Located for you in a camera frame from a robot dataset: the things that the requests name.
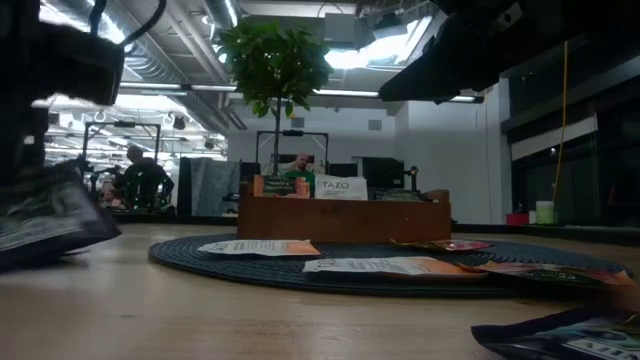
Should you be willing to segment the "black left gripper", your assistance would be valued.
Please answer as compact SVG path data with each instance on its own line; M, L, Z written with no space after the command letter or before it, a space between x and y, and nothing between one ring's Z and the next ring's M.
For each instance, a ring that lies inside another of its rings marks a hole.
M44 165L49 111L29 106L42 92L39 12L39 0L0 0L0 186Z

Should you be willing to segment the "green potted plant black pot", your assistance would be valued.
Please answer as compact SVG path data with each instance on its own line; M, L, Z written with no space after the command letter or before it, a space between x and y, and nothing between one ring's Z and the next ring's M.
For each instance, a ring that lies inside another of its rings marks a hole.
M216 44L226 56L230 75L245 104L259 118L275 119L272 173L279 170L281 120L329 82L333 67L328 46L304 28L282 30L275 23L246 21L222 30Z

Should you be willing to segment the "round dark woven placemat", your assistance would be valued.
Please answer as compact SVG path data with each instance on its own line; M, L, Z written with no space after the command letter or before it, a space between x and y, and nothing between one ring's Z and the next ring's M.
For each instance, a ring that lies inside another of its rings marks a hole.
M201 247L235 238L232 234L183 237L152 245L149 258L162 265L213 278L301 291L367 296L418 298L496 298L514 296L555 297L575 291L592 294L595 287L554 284L541 281L488 275L469 280L431 280L400 274L305 273L304 256L223 255L205 252ZM590 255L519 242L489 242L489 247L467 252L440 252L433 256L451 264L468 266L496 263L554 264L608 272L634 272L619 263Z

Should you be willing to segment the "grey partition cloth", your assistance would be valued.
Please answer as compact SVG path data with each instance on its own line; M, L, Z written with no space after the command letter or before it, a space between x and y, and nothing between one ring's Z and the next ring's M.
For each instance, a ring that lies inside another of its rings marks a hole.
M237 193L240 183L240 164L210 158L191 159L192 214L202 217L222 216L238 205L224 201L230 193Z

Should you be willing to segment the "wooden three-compartment tray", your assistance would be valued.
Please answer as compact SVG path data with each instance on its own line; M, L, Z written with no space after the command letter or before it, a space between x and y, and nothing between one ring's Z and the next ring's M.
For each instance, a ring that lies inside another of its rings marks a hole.
M256 197L253 185L243 183L237 235L317 243L444 240L452 235L451 204Z

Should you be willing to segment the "ceiling light strip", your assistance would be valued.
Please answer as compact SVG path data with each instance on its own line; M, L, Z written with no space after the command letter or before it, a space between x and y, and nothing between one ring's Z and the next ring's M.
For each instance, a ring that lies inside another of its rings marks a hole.
M362 90L341 90L341 89L320 89L313 90L315 96L328 97L348 97L348 98L364 98L364 99L380 99L378 92L362 91ZM451 99L442 100L451 103L482 103L483 96L458 95Z
M151 82L121 82L120 89L131 90L163 90L163 91L210 91L210 92L236 92L234 85L203 85L203 84L179 84L179 83L151 83Z

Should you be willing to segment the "grey ceiling box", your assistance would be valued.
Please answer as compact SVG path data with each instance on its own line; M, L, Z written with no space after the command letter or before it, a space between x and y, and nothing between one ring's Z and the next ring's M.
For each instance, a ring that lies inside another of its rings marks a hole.
M326 13L323 40L335 48L354 48L356 18L351 14Z

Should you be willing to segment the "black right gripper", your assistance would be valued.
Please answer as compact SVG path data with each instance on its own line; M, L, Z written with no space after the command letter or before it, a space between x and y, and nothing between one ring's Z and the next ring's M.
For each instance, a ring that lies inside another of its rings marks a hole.
M433 0L445 22L414 62L378 90L384 102L442 103L479 91L545 52L566 29L563 0Z

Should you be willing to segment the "white and orange tea packet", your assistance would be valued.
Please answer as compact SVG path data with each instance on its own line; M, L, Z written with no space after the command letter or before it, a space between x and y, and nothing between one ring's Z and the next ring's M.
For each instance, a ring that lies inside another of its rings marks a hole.
M324 200L368 200L367 181L363 177L315 176L314 196Z
M317 256L317 250L309 240L229 240L208 243L198 251L220 255Z
M330 258L307 261L303 273L392 274L435 279L472 279L486 276L431 257Z

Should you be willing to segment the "background black rig frame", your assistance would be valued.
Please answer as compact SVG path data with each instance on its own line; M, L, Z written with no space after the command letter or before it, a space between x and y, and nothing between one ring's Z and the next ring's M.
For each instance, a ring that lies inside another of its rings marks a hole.
M327 167L329 166L329 139L330 136L326 132L305 132L302 130L282 130L279 132L276 131L267 131L267 130L258 130L256 132L255 137L255 162L260 166L260 174L261 175L269 175L273 172L274 165L278 165L278 173L281 173L282 167L280 164L280 157L271 156L271 159L268 163L263 165L260 162L260 150L261 148L271 139L274 138L275 135L284 137L311 137L320 147L324 150L324 159L321 161L320 165L311 165L308 167L308 170L314 174L325 174L327 172Z
M102 133L102 128L105 126L113 126L116 128L135 128L135 127L144 127L144 128L154 128L156 130L155 135L155 145L153 152L153 161L157 163L158 154L159 154L159 145L160 145L160 137L161 137L161 126L158 124L140 124L132 121L114 121L114 122L87 122L85 124L85 130L83 134L83 146L82 152L80 154L80 174L84 175L85 173L90 173L89 181L90 181L90 193L95 198L96 201L99 200L99 192L97 189L97 181L102 173L111 173L116 174L119 170L118 166L114 166L112 168L107 168L101 171L95 171L91 166L89 166L89 162L87 160L87 155L89 153L88 143L90 139L94 137L107 137L108 134ZM132 206L135 209L146 209L149 213L156 210L156 194L151 194L151 188L147 187L143 190L142 194L139 195L138 192L134 196L132 200Z

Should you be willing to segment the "pale green cup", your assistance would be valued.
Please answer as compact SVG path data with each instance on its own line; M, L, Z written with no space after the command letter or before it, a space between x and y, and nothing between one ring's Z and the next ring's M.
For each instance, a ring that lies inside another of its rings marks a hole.
M536 223L539 225L549 225L555 223L555 211L553 201L536 202Z

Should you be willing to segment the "black tea packet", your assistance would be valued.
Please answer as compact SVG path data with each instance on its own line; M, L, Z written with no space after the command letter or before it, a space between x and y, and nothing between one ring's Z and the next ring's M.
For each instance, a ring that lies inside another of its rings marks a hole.
M471 333L506 360L640 360L640 312L626 309L576 308Z
M0 272L120 235L70 163L32 168L0 183Z
M377 201L395 201L395 202L422 202L423 199L418 192L406 189L375 189L374 198Z

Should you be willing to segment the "black cabinet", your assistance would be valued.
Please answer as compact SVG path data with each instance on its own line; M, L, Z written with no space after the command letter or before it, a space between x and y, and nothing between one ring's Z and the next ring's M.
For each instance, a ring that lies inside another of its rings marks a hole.
M362 157L358 159L361 176L368 188L403 189L404 162L395 158Z

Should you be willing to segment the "person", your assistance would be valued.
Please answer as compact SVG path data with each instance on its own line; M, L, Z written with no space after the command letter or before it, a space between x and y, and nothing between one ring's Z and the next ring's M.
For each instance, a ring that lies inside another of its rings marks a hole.
M123 174L116 176L115 186L125 204L132 209L153 209L156 198L160 206L168 203L168 197L174 189L174 182L162 166L143 150L132 145L127 149L126 157L131 165Z
M306 153L299 153L292 168L284 176L287 178L304 178L310 185L315 184L315 174L308 169L310 156Z

